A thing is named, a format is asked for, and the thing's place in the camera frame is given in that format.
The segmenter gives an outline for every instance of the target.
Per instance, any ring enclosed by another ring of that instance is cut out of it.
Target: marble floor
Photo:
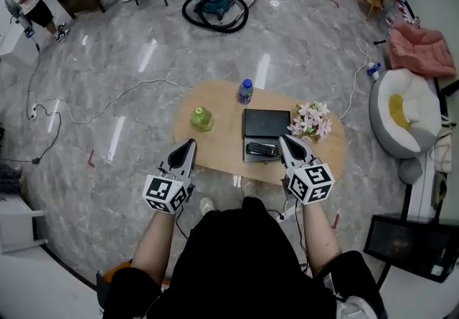
[[[64,97],[77,120],[87,120],[122,90],[141,80],[166,78],[185,91],[204,80],[240,82],[262,74],[260,87],[301,100],[328,103],[335,114],[349,104],[354,73],[364,61],[356,40],[385,36],[365,19],[360,0],[259,0],[241,31],[218,34],[190,25],[181,15],[185,0],[104,0],[105,14],[79,14],[71,36],[53,44],[31,85],[31,101]],[[374,45],[373,62],[382,61]],[[24,104],[29,73],[0,64],[0,121],[6,128],[2,157],[32,159],[51,142],[57,117],[27,121]],[[349,152],[346,171],[325,202],[344,250],[362,250],[372,214],[400,212],[404,185],[397,162],[377,143],[369,123],[370,79],[360,73],[353,106],[343,119]],[[126,93],[89,124],[75,124],[62,101],[44,103],[62,113],[60,135],[38,166],[24,165],[29,199],[46,218],[39,233],[49,248],[90,281],[131,258],[151,218],[141,199],[146,175],[172,142],[171,125],[182,94],[166,82]],[[94,168],[88,165],[93,150]],[[199,221],[199,200],[213,196],[220,209],[242,200],[233,175],[197,167],[197,185],[180,219],[185,232]],[[282,209],[280,187],[257,184],[267,208]],[[283,227],[304,262],[295,219]],[[185,245],[174,232],[170,275]],[[382,264],[365,257],[378,278]]]

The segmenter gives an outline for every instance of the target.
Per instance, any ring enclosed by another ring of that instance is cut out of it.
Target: white cable
[[[360,45],[359,45],[359,42],[364,42],[365,43],[365,52],[361,49]],[[363,63],[363,65],[355,72],[354,74],[354,86],[352,86],[352,92],[351,92],[351,97],[349,98],[349,106],[348,108],[346,109],[346,111],[344,112],[344,114],[342,116],[339,117],[339,120],[341,121],[342,118],[344,118],[346,116],[346,114],[348,113],[348,111],[351,109],[351,106],[352,106],[352,96],[354,96],[354,91],[356,90],[356,82],[357,82],[357,73],[359,73],[365,66],[366,66],[366,60],[370,58],[370,56],[368,55],[368,42],[364,41],[364,40],[361,40],[361,39],[358,39],[356,41],[357,43],[357,47],[359,48],[360,52],[362,54],[365,55],[365,62]]]
[[[143,83],[155,83],[155,82],[158,82],[158,81],[164,81],[164,82],[168,82],[170,83],[171,85],[174,85],[178,88],[180,88],[180,90],[183,92],[184,95],[186,95],[186,92],[185,90],[180,86],[180,85],[177,85],[176,83],[174,82],[171,82],[170,80],[166,80],[164,78],[158,78],[156,80],[146,80],[146,81],[142,81],[142,82],[139,82],[137,85],[135,85],[134,87],[130,87],[124,91],[122,91],[121,94],[118,95],[117,98],[114,98],[113,100],[109,101],[108,104],[103,108],[103,110],[100,112],[100,113],[97,113],[95,114],[94,116],[92,116],[89,120],[76,120],[74,117],[73,117],[73,114],[72,114],[72,111],[70,109],[70,106],[69,104],[67,104],[67,101],[66,99],[64,98],[61,98],[61,97],[54,97],[54,98],[47,98],[46,100],[40,100],[38,103],[44,103],[46,101],[52,101],[52,100],[61,100],[61,101],[64,101],[64,104],[67,106],[67,109],[69,110],[69,113],[70,113],[70,117],[72,118],[72,121],[76,124],[88,124],[90,123],[91,121],[93,121],[94,119],[96,119],[99,115],[102,115],[108,108],[108,106],[110,106],[112,103],[114,103],[116,100],[118,100],[121,96],[123,96],[125,93],[127,93],[128,91],[131,91],[131,90],[134,90],[135,88],[137,88],[138,86],[142,85]]]

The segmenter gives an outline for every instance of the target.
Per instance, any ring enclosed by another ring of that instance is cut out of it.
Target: vacuum hose
[[[182,14],[184,15],[184,17],[186,18],[186,20],[188,22],[190,22],[192,24],[195,24],[195,25],[197,25],[199,27],[206,27],[208,29],[213,29],[214,31],[224,32],[225,34],[231,34],[233,32],[239,31],[241,28],[243,28],[245,26],[245,24],[247,23],[247,20],[249,18],[249,7],[246,5],[246,3],[243,0],[233,0],[233,2],[236,2],[236,1],[240,2],[241,5],[242,5],[242,8],[244,9],[242,22],[239,25],[237,25],[236,27],[234,27],[234,25],[236,25],[236,23],[237,23],[237,18],[234,21],[230,22],[229,24],[225,24],[225,25],[222,25],[222,26],[211,24],[209,21],[207,21],[206,17],[202,13],[202,4],[203,3],[200,1],[196,5],[197,14],[199,15],[199,18],[202,20],[202,22],[199,22],[196,19],[192,19],[186,12],[186,7],[188,6],[188,4],[191,1],[193,1],[193,0],[186,0],[185,1],[184,6],[181,8],[181,12],[182,12]]]

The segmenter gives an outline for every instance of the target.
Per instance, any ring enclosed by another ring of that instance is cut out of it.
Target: blue bottle
[[[246,105],[250,102],[252,99],[252,94],[253,94],[253,85],[252,81],[247,79],[242,82],[242,84],[239,87],[239,95],[238,99],[239,102],[242,103],[243,105]]]

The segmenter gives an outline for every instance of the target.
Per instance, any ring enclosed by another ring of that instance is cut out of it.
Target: black shorts
[[[39,0],[37,5],[31,10],[28,14],[25,15],[28,19],[36,24],[39,24],[41,27],[46,27],[52,21],[52,13],[49,10],[48,6]]]

